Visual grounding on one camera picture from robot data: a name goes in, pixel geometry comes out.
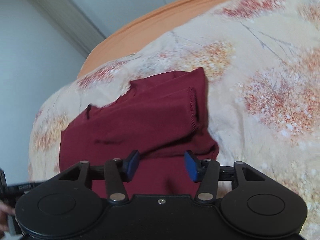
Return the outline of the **person's left hand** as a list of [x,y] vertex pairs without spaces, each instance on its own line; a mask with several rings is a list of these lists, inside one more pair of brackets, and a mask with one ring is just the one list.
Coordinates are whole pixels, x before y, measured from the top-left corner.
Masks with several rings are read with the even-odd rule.
[[1,232],[1,237],[4,236],[5,232],[9,231],[9,226],[8,226],[8,216],[14,215],[15,214],[15,209],[12,208],[11,206],[0,202],[0,232]]

